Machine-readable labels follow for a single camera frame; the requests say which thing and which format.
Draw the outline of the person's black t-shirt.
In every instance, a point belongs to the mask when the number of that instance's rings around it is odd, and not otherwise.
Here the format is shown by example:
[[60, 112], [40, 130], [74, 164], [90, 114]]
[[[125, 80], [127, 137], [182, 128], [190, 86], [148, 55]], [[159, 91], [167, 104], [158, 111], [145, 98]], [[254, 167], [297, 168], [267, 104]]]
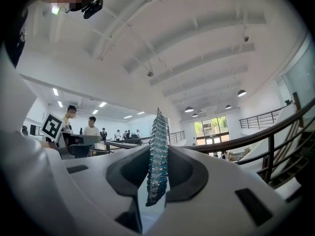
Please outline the person's black t-shirt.
[[28, 18], [28, 11], [29, 10], [25, 8], [16, 14], [16, 16], [9, 23], [9, 27], [4, 38], [7, 54], [15, 68], [17, 67], [25, 46], [27, 37], [26, 22]]

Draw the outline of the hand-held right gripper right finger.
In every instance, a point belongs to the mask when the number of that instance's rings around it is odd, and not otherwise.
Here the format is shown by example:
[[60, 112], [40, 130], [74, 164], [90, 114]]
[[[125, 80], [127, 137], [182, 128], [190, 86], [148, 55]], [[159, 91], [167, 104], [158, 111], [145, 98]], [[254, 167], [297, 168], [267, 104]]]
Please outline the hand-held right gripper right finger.
[[167, 193], [157, 236], [288, 236], [298, 201], [235, 163], [184, 147], [169, 153], [170, 168], [188, 179]]

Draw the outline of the large glass entrance window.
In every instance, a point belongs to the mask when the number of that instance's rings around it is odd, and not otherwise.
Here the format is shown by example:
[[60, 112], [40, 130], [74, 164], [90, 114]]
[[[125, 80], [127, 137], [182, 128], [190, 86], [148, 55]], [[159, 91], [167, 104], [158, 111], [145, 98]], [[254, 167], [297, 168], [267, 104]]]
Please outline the large glass entrance window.
[[211, 145], [230, 140], [226, 116], [194, 122], [196, 145]]

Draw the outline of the grey scouring sponge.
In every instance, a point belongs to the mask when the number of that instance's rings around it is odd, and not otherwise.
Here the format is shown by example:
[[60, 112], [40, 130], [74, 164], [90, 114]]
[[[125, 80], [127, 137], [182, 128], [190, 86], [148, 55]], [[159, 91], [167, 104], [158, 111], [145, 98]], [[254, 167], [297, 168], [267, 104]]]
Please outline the grey scouring sponge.
[[150, 141], [146, 207], [154, 206], [165, 194], [168, 181], [167, 124], [161, 111], [153, 121]]

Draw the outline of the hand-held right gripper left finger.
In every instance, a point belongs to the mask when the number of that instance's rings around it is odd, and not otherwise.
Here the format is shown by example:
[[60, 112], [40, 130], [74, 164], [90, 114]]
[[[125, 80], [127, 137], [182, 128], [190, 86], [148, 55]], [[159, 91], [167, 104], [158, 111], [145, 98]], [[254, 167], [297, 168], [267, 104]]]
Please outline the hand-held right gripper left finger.
[[137, 192], [149, 147], [62, 160], [47, 149], [52, 187], [45, 219], [52, 236], [141, 236]]

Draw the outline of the row of ceiling light panels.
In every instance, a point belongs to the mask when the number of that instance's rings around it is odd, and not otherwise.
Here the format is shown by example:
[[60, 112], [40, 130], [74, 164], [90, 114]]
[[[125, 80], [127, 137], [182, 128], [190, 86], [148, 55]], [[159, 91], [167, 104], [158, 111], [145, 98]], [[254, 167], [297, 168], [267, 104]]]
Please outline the row of ceiling light panels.
[[93, 115], [110, 119], [132, 119], [145, 115], [145, 112], [113, 105], [105, 101], [96, 100], [65, 92], [56, 88], [51, 89], [53, 97], [49, 101], [50, 106], [68, 107], [74, 106], [80, 115]]

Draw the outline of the straight black metal railing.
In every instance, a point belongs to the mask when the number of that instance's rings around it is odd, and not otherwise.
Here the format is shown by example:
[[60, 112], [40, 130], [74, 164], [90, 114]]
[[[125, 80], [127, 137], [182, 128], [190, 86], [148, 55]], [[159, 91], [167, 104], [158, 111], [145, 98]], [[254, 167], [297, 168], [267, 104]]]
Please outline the straight black metal railing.
[[241, 129], [264, 129], [269, 128], [275, 124], [280, 111], [283, 108], [278, 108], [263, 114], [243, 118], [239, 120]]
[[168, 143], [170, 145], [178, 144], [179, 142], [183, 141], [184, 139], [185, 139], [185, 132], [184, 131], [179, 131], [179, 132], [168, 134]]

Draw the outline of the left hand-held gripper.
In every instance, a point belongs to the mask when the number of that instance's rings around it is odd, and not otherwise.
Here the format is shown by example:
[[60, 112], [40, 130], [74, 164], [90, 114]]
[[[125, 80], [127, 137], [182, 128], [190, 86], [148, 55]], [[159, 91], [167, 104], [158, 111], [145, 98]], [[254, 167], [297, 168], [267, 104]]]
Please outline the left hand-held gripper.
[[53, 114], [46, 117], [41, 133], [49, 139], [49, 147], [57, 150], [61, 159], [86, 158], [91, 147], [101, 141], [100, 136], [72, 134], [69, 125]]

